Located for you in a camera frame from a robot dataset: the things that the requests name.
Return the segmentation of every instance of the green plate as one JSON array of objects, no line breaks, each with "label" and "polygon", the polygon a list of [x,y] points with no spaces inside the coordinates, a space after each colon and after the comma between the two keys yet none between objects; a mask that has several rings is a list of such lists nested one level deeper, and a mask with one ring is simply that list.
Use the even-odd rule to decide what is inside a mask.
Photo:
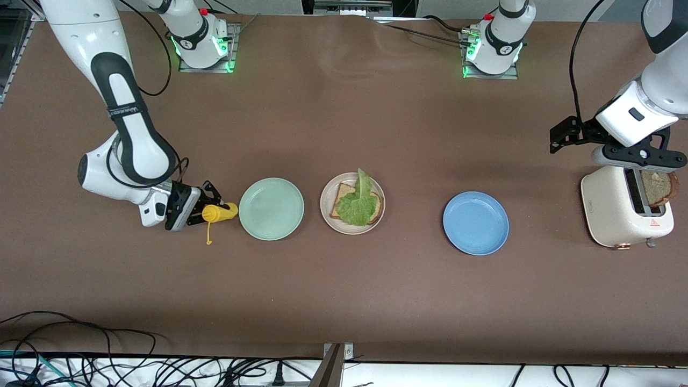
[{"label": "green plate", "polygon": [[291,182],[267,178],[250,186],[239,202],[239,220],[252,237],[278,240],[303,219],[303,196]]}]

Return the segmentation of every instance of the blue plate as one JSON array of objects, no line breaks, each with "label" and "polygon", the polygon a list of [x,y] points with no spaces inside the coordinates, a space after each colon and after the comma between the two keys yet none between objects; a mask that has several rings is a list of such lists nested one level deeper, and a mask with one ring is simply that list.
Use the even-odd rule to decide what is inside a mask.
[{"label": "blue plate", "polygon": [[457,249],[472,255],[499,250],[509,235],[509,219],[502,205],[482,192],[454,196],[444,209],[444,232]]}]

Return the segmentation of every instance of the plate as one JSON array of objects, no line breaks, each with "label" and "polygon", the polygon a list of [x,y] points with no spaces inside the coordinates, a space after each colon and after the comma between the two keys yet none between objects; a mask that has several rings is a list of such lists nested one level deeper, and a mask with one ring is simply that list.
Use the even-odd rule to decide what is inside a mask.
[{"label": "plate", "polygon": [[382,187],[380,187],[378,182],[376,182],[375,179],[370,178],[370,180],[372,180],[373,183],[372,191],[378,194],[378,196],[380,196],[380,216],[378,216],[378,219],[375,221],[375,223],[366,224],[365,226],[354,226],[352,224],[344,222],[343,220],[334,219],[330,217],[332,207],[334,207],[334,202],[335,200],[337,200],[337,192],[339,192],[339,183],[343,182],[344,184],[353,187],[354,185],[356,185],[356,180],[358,180],[358,173],[356,172],[348,172],[346,174],[341,174],[330,180],[330,182],[326,184],[325,189],[323,189],[323,193],[320,195],[320,213],[323,214],[323,219],[325,219],[327,225],[329,225],[333,230],[338,231],[342,234],[358,235],[362,233],[367,233],[368,231],[374,229],[375,226],[377,226],[378,223],[382,220],[383,215],[385,215],[385,193],[383,192],[383,189]]},{"label": "plate", "polygon": [[247,233],[260,240],[291,234],[303,219],[303,196],[288,180],[267,178],[250,186],[239,202],[239,220]]},{"label": "plate", "polygon": [[451,243],[471,255],[494,253],[509,235],[509,219],[504,208],[482,192],[454,196],[444,209],[442,223]]}]

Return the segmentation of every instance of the yellow squeeze bottle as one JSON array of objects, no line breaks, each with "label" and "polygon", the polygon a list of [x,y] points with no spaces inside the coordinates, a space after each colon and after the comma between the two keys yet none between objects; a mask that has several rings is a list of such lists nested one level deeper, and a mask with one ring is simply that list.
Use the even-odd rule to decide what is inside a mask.
[{"label": "yellow squeeze bottle", "polygon": [[234,218],[239,213],[239,207],[234,203],[225,203],[229,206],[229,209],[222,208],[216,205],[207,205],[203,207],[203,220],[208,222],[208,232],[206,233],[207,241],[206,244],[211,244],[211,223],[221,222],[223,220],[230,220]]}]

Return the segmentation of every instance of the white floor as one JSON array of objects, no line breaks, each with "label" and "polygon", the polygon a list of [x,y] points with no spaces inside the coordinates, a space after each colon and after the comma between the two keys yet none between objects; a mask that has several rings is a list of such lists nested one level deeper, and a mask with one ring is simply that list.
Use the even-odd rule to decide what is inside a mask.
[{"label": "white floor", "polygon": [[[150,359],[147,367],[139,368],[127,377],[127,381],[133,387],[151,387],[155,379],[155,372],[160,364],[150,364],[164,359]],[[35,359],[16,360],[17,370],[30,372],[35,366]],[[138,365],[140,359],[114,359],[115,364]],[[190,371],[203,360],[197,360],[184,367]],[[229,365],[229,359],[213,362],[200,368],[194,375],[214,375],[225,371]],[[290,360],[290,365],[302,370],[308,375],[313,375],[320,361],[316,360]],[[64,359],[53,359],[51,365],[68,374]],[[70,364],[73,370],[81,370],[81,360],[73,359]],[[97,361],[97,366],[107,366],[109,360],[102,358]],[[0,359],[0,367],[12,368],[7,358]],[[242,386],[266,386],[275,378],[276,363],[266,366],[267,373],[262,377],[242,378]],[[519,366],[505,365],[452,365],[452,364],[345,364],[342,378],[342,387],[355,387],[372,382],[371,387],[397,387],[397,386],[452,386],[452,387],[509,387]],[[574,384],[577,387],[597,387],[601,381],[604,368],[601,366],[567,366]],[[121,375],[130,371],[130,368],[118,368]],[[105,374],[117,380],[117,377],[108,368]],[[165,382],[167,386],[174,384],[183,375],[172,374]],[[47,367],[42,367],[39,379],[47,381],[58,376]],[[560,378],[567,381],[563,372]],[[284,379],[286,381],[305,381],[305,378],[296,372],[284,367]],[[0,371],[0,386],[16,380],[9,372]],[[197,380],[197,387],[213,387],[217,382],[216,377]],[[107,387],[108,382],[102,376],[96,376],[93,385],[95,387]],[[650,368],[650,367],[612,367],[605,387],[679,387],[688,385],[688,370],[682,368]],[[517,386],[560,387],[559,382],[552,374],[552,366],[527,366],[521,374]],[[179,387],[194,387],[191,380],[186,380]]]}]

